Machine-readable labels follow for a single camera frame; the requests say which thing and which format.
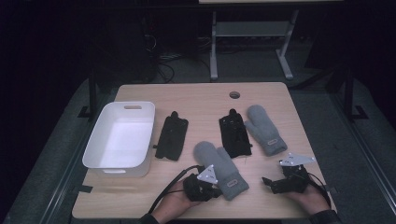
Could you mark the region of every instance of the person's right hand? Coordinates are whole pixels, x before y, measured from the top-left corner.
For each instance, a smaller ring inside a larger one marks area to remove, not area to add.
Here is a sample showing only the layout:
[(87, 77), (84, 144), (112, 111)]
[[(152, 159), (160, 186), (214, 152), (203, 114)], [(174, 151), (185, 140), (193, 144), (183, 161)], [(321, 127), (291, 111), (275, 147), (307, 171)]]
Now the person's right hand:
[(284, 195), (297, 202), (310, 216), (331, 209), (324, 197), (312, 185), (308, 185), (303, 193), (287, 192)]

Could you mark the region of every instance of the gray mitten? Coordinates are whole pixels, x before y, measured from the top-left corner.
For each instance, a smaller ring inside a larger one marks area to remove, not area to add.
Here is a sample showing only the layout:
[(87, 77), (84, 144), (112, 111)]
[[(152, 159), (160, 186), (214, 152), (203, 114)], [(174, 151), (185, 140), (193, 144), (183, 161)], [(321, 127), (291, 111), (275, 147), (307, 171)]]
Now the gray mitten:
[(280, 137), (274, 123), (268, 118), (265, 109), (261, 105), (252, 105), (247, 109), (245, 126), (254, 139), (262, 146), (265, 155), (275, 154), (288, 149), (286, 143)]
[(248, 189), (224, 147), (216, 149), (209, 142), (200, 142), (194, 148), (194, 158), (205, 167), (213, 164), (218, 186), (227, 201)]

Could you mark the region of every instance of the person's left hand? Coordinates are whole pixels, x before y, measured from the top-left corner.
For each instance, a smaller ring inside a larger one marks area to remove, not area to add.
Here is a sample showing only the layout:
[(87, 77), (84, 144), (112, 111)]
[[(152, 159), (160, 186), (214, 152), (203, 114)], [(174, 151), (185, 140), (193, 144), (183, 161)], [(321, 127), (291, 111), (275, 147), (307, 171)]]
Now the person's left hand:
[(169, 189), (168, 192), (170, 193), (163, 197), (158, 207), (151, 213), (160, 224), (180, 217), (189, 210), (189, 208), (201, 203), (190, 201), (183, 190), (183, 181), (184, 179), (176, 182), (176, 184)]

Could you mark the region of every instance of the black mitten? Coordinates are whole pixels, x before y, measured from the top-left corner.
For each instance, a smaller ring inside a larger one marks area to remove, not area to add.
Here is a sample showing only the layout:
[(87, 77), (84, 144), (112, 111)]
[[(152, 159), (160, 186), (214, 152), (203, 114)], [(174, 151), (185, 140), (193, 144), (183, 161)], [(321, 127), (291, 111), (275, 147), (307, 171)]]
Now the black mitten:
[(219, 119), (221, 141), (231, 158), (240, 155), (251, 155), (251, 144), (244, 121), (235, 109), (230, 110), (230, 115)]
[(183, 149), (188, 125), (189, 122), (186, 119), (180, 119), (176, 111), (172, 112), (163, 124), (155, 157), (177, 161)]

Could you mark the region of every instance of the hand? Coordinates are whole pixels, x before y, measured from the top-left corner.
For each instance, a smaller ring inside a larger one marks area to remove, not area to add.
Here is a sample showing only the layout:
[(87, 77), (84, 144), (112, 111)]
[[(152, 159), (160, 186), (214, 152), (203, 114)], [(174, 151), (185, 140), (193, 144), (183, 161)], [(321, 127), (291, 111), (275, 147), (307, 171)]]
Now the hand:
[(189, 208), (201, 203), (192, 202), (187, 198), (186, 193), (183, 191), (183, 181), (184, 179), (176, 182), (176, 184), (169, 189), (168, 192), (170, 193), (163, 197), (158, 207), (151, 213), (160, 224), (180, 217), (189, 210)]
[(320, 192), (312, 185), (308, 185), (303, 193), (288, 192), (284, 195), (297, 202), (310, 216), (331, 209)]

